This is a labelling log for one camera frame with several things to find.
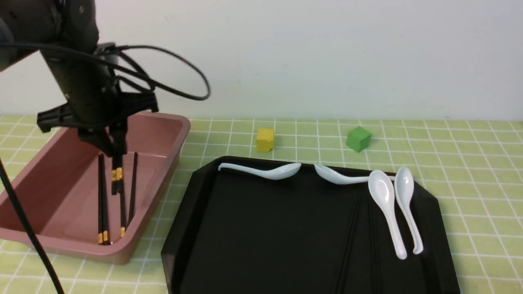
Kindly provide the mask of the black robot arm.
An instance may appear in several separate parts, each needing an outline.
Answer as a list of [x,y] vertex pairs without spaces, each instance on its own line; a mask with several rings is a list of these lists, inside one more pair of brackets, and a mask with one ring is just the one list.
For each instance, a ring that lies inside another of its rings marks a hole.
[[99,44],[93,0],[2,0],[1,70],[41,52],[67,102],[37,114],[43,133],[76,129],[78,137],[106,156],[127,153],[129,116],[158,110],[154,86],[146,89],[116,75],[122,57],[145,71],[114,43]]

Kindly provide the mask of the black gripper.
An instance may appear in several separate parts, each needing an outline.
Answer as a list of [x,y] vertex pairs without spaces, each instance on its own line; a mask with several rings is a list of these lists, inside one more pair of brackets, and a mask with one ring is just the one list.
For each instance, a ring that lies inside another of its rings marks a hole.
[[156,95],[116,92],[112,94],[65,92],[66,103],[37,114],[41,132],[52,128],[77,128],[81,141],[109,158],[127,154],[128,118],[138,112],[158,111]]

